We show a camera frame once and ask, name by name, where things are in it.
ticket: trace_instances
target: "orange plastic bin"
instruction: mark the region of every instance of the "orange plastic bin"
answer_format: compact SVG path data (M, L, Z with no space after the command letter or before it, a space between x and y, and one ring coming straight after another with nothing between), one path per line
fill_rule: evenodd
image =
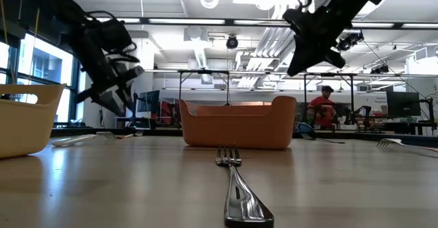
M279 96L272 105L200 106L197 115L180 100L185 143L195 147L232 144L240 149L286 149L292 141L296 99Z

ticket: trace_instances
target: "cap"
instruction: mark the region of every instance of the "cap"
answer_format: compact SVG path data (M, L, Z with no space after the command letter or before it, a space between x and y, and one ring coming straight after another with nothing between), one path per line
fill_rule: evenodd
M333 92L334 90L330 86L323 86L321 91Z

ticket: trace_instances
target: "monitor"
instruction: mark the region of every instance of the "monitor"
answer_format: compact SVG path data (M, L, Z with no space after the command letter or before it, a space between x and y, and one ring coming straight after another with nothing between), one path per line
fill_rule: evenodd
M421 116L417 92L386 92L389 116Z
M138 95L138 106L137 112L158 112L159 103L159 90L151 92L143 92Z

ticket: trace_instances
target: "ceiling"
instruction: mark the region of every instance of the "ceiling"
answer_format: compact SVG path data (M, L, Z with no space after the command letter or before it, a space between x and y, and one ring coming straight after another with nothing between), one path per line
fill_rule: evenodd
M233 0L219 0L214 9L204 8L200 0L143 0L143 13L140 0L75 0L85 11L107 10L118 17L190 17L190 18L270 18L273 10L260 10L255 5L235 4ZM438 22L438 0L385 0L375 11L362 20L373 21L424 21ZM145 30L152 35L161 49L155 62L165 66L173 62L187 63L194 58L191 49L179 46L183 40L183 26L145 25L128 26L128 30ZM205 50L207 58L235 59L241 50L227 50L226 37L237 35L240 47L255 48L265 32L264 27L207 27L213 32L213 47ZM343 53L349 68L344 72L357 71L366 64L373 63L378 57L389 60L390 66L397 72L404 70L404 57L412 50L421 48L424 43L438 44L438 31L407 30L364 30L364 44L357 45L351 51Z

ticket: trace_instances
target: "person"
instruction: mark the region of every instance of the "person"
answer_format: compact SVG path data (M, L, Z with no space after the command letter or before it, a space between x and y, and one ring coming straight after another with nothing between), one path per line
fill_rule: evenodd
M307 118L313 120L316 113L315 125L320 125L321 129L331 129L333 127L333 116L335 103L329 98L334 91L330 86L323 86L322 95L314 98L307 107Z

